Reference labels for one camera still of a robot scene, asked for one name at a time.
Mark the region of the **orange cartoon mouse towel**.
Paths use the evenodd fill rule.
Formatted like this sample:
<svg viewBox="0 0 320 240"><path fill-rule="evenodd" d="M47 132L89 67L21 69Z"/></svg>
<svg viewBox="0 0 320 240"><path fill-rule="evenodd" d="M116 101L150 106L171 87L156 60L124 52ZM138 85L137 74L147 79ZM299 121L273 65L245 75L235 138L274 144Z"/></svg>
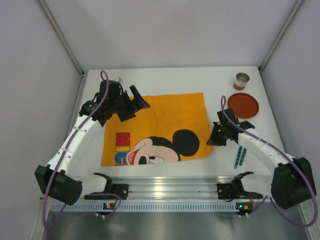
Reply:
<svg viewBox="0 0 320 240"><path fill-rule="evenodd" d="M149 95L150 108L121 122L113 116L105 124L101 165L133 166L177 163L205 158L211 134L204 95Z"/></svg>

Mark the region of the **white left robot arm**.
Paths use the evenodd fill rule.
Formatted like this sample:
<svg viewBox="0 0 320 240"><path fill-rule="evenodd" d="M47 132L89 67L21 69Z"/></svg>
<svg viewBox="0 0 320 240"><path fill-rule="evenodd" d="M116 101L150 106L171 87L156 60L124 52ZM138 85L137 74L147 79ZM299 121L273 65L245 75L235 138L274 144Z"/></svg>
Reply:
<svg viewBox="0 0 320 240"><path fill-rule="evenodd" d="M53 198L66 205L89 195L104 195L111 191L112 178L102 173L77 176L76 166L83 160L86 146L100 131L107 120L116 114L121 122L132 119L136 112L148 109L134 85L130 86L130 98L122 85L114 80L102 80L99 91L92 100L86 101L69 136L55 156L35 170L35 178L44 198Z"/></svg>

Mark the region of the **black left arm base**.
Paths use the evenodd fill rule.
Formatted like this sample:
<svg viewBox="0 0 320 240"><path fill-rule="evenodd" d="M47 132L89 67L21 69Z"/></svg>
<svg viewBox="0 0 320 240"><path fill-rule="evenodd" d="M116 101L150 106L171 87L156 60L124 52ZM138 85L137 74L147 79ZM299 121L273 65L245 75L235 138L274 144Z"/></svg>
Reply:
<svg viewBox="0 0 320 240"><path fill-rule="evenodd" d="M94 192L84 196L85 200L113 200L117 196L126 200L129 194L129 185L112 183L103 192Z"/></svg>

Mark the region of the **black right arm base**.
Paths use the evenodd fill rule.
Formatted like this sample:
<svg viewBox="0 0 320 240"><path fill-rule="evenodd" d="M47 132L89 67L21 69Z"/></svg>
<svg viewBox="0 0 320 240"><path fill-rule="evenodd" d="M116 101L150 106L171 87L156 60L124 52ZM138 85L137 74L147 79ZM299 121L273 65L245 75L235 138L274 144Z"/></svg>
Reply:
<svg viewBox="0 0 320 240"><path fill-rule="evenodd" d="M235 183L218 183L216 187L219 200L250 199L250 194L242 186Z"/></svg>

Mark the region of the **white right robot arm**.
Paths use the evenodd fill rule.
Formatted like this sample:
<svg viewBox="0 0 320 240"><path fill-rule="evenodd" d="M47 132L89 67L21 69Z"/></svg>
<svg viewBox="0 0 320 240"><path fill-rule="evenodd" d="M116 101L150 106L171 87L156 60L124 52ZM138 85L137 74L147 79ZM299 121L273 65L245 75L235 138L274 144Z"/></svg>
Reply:
<svg viewBox="0 0 320 240"><path fill-rule="evenodd" d="M214 122L207 144L221 147L228 140L234 141L269 171L268 175L247 171L235 176L232 184L238 195L264 195L284 210L316 198L313 172L306 158L295 158L266 141L250 122L240 122L231 108L217 112L217 116L219 121Z"/></svg>

